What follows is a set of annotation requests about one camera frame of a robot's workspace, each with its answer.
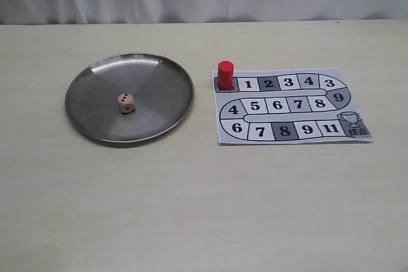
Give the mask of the red cylinder game piece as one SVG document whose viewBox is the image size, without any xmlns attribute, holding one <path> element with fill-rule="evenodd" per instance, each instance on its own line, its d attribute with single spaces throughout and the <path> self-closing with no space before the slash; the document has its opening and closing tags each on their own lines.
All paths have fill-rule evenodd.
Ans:
<svg viewBox="0 0 408 272">
<path fill-rule="evenodd" d="M 217 68 L 217 86 L 222 90 L 228 90 L 233 83 L 234 65 L 231 61 L 221 61 Z"/>
</svg>

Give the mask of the round stainless steel plate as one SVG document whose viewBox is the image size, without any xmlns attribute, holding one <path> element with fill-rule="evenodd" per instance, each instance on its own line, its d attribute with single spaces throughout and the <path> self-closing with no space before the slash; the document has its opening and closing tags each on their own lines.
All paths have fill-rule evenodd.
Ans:
<svg viewBox="0 0 408 272">
<path fill-rule="evenodd" d="M 135 101 L 135 110 L 127 114 L 117 102 L 124 93 Z M 187 117 L 193 101 L 193 81 L 180 64 L 160 55 L 125 53 L 81 71 L 68 87 L 64 106 L 72 126 L 89 140 L 128 148 L 170 132 Z"/>
</svg>

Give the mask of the printed paper game board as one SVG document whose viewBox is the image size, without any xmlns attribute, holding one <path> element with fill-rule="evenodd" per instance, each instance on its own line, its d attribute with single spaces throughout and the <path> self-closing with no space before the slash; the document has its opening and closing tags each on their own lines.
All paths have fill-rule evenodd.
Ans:
<svg viewBox="0 0 408 272">
<path fill-rule="evenodd" d="M 221 145 L 372 141 L 339 68 L 235 71 L 214 99 Z"/>
</svg>

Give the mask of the wooden die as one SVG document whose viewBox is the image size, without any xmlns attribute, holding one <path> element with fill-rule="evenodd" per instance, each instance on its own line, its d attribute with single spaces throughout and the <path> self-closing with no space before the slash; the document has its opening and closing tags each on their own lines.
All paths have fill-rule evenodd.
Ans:
<svg viewBox="0 0 408 272">
<path fill-rule="evenodd" d="M 121 94 L 117 97 L 119 110 L 123 114 L 131 113 L 135 110 L 135 101 L 133 96 L 128 93 Z"/>
</svg>

